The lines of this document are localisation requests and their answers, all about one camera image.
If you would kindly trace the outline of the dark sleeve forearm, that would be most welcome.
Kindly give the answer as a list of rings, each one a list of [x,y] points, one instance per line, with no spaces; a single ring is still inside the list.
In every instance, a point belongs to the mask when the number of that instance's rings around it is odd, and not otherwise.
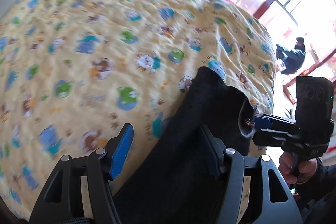
[[[335,223],[335,165],[324,166],[317,159],[315,174],[295,191],[303,223]]]

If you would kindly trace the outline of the person's right hand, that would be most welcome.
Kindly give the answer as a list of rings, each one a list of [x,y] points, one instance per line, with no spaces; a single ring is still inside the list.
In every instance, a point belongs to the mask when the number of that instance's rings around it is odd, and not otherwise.
[[[299,175],[294,175],[294,170],[292,169],[294,157],[288,152],[284,152],[280,156],[279,163],[280,165],[278,169],[288,186],[307,182],[317,171],[317,160],[310,159],[308,161],[300,162],[297,166]]]

